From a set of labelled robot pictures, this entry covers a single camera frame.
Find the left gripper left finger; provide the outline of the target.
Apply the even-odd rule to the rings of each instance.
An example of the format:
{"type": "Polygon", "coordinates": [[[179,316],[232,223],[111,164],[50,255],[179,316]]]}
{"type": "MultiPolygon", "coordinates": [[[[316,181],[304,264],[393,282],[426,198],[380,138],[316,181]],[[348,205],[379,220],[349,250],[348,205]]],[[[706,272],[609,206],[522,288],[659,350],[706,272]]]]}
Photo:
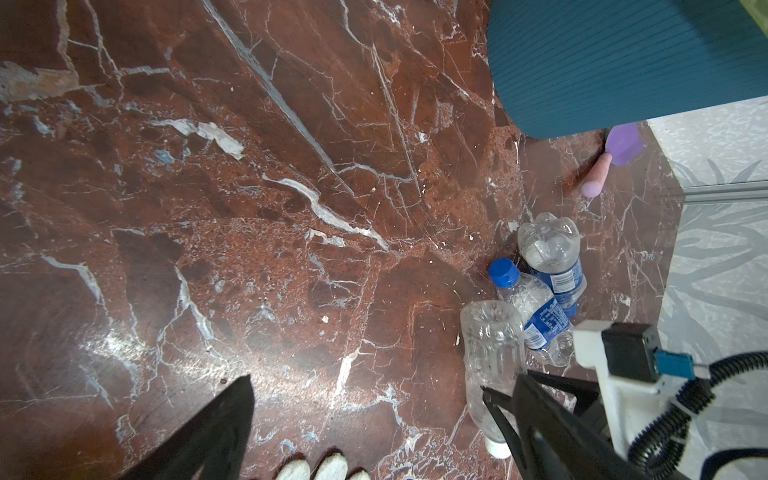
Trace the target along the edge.
{"type": "Polygon", "coordinates": [[[251,378],[237,378],[123,477],[237,479],[247,450],[254,405],[251,378]]]}

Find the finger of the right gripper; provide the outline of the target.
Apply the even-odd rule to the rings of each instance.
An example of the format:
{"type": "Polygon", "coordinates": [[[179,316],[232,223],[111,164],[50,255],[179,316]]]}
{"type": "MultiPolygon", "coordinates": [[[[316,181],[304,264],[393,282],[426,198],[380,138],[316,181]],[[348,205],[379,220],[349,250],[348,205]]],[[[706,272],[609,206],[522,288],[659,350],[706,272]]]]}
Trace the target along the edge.
{"type": "Polygon", "coordinates": [[[594,382],[529,371],[512,394],[482,401],[522,474],[600,472],[600,391],[594,382]]]}

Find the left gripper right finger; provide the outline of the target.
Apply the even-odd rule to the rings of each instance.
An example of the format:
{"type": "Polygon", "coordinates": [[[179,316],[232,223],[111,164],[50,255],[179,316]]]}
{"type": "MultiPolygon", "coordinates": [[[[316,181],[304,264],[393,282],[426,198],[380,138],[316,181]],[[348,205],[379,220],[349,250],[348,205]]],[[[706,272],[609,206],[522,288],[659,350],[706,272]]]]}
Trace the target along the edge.
{"type": "Polygon", "coordinates": [[[640,471],[528,375],[512,395],[525,479],[641,479],[640,471]]]}

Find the crushed clear bottle blue label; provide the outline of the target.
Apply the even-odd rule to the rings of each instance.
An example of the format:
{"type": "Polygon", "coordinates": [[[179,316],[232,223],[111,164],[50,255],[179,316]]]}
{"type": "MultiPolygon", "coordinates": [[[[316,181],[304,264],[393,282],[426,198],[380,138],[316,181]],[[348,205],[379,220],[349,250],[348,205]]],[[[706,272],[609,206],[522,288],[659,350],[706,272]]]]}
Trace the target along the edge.
{"type": "Polygon", "coordinates": [[[574,354],[571,322],[551,289],[539,278],[522,273],[509,258],[489,266],[501,300],[521,315],[524,345],[542,365],[565,368],[574,354]]]}

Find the clear ribbed bottle white cap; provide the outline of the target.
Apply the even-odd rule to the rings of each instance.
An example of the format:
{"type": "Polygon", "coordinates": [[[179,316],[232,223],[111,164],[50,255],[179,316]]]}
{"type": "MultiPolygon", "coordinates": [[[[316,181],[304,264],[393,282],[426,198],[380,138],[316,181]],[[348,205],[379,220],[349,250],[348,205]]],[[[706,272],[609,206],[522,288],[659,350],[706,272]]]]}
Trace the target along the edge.
{"type": "Polygon", "coordinates": [[[483,434],[488,453],[507,459],[510,448],[483,402],[483,389],[513,393],[517,377],[524,370],[522,318],[507,302],[482,300],[464,306],[460,323],[469,414],[483,434]]]}

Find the small clear bottle blue label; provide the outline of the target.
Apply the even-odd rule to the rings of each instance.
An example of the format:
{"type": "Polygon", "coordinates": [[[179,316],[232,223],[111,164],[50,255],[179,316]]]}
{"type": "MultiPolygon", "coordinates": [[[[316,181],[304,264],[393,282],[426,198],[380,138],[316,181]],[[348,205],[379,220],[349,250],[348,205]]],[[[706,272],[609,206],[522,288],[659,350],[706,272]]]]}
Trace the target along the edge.
{"type": "Polygon", "coordinates": [[[573,318],[588,285],[580,258],[581,236],[574,221],[541,213],[520,226],[518,249],[531,274],[550,287],[565,314],[573,318]]]}

